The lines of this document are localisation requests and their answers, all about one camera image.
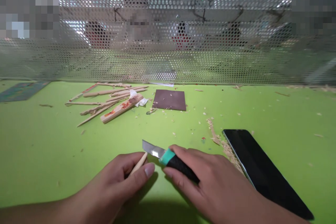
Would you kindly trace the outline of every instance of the black knife grip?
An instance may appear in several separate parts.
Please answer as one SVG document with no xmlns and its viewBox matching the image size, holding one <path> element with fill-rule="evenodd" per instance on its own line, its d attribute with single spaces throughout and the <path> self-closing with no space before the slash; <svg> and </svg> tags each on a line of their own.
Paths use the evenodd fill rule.
<svg viewBox="0 0 336 224">
<path fill-rule="evenodd" d="M 187 166 L 178 156 L 172 157 L 167 163 L 168 167 L 174 168 L 182 172 L 188 179 L 194 181 L 196 184 L 200 182 L 196 174 Z"/>
</svg>

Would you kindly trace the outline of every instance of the teal knife collar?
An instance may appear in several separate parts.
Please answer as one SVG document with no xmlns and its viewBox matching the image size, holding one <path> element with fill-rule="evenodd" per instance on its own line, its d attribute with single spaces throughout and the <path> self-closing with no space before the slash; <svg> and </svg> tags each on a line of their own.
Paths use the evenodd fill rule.
<svg viewBox="0 0 336 224">
<path fill-rule="evenodd" d="M 159 159 L 159 162 L 166 166 L 168 162 L 175 156 L 175 153 L 167 149 L 164 155 Z"/>
</svg>

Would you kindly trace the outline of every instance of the utility knife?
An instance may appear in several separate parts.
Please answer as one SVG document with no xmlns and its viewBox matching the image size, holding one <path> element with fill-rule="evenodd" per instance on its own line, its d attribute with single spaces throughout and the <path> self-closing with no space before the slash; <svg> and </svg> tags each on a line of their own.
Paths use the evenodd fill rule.
<svg viewBox="0 0 336 224">
<path fill-rule="evenodd" d="M 200 182 L 196 174 L 187 166 L 174 152 L 170 149 L 165 150 L 159 146 L 142 140 L 142 148 L 145 152 L 151 154 L 159 159 L 159 162 L 164 166 L 174 168 L 182 172 L 188 179 L 194 181 L 196 184 Z"/>
</svg>

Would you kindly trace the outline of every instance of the mesh panel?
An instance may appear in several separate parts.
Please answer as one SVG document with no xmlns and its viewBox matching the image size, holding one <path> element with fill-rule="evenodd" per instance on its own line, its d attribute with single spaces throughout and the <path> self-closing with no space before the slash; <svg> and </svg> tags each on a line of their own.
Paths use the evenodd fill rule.
<svg viewBox="0 0 336 224">
<path fill-rule="evenodd" d="M 0 39 L 0 77 L 336 84 L 335 36 L 291 30 L 291 0 L 59 0 L 59 37 Z"/>
</svg>

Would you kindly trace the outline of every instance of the left hand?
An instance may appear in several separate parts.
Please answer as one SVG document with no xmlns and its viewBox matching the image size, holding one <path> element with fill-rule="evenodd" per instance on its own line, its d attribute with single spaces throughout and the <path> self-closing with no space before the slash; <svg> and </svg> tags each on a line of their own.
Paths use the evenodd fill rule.
<svg viewBox="0 0 336 224">
<path fill-rule="evenodd" d="M 108 163 L 82 190 L 66 199 L 64 210 L 71 223 L 112 223 L 123 204 L 154 173 L 154 163 L 145 164 L 128 178 L 143 152 L 122 154 Z"/>
</svg>

